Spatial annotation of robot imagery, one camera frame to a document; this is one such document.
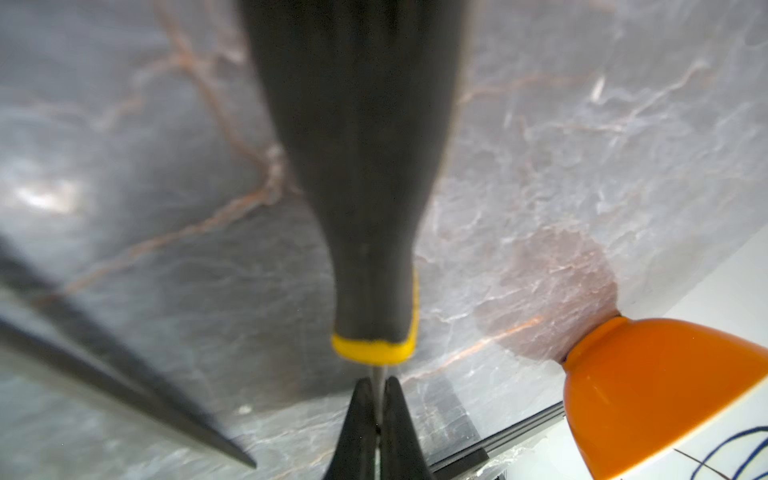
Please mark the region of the file tool black yellow handle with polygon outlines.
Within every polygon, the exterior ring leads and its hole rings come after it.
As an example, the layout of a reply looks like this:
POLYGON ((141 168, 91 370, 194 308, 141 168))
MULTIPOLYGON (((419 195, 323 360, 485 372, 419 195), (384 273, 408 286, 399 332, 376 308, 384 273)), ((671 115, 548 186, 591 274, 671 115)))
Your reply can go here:
POLYGON ((342 358, 386 370, 414 352, 414 244, 450 134, 467 1, 241 1, 270 116, 320 223, 342 358))

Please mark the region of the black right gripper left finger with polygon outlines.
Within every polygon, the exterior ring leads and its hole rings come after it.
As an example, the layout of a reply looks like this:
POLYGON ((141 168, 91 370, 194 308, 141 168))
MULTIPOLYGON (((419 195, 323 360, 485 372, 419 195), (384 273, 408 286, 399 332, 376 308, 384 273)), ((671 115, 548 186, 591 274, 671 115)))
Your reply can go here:
POLYGON ((356 382, 324 480, 374 480, 377 424, 372 383, 356 382))

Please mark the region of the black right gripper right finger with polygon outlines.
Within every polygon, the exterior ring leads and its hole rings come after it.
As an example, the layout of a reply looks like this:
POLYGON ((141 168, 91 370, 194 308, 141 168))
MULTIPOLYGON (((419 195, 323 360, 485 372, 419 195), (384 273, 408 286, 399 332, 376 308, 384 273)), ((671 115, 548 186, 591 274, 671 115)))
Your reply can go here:
POLYGON ((383 480, 432 480, 399 380, 385 381, 380 424, 383 480))

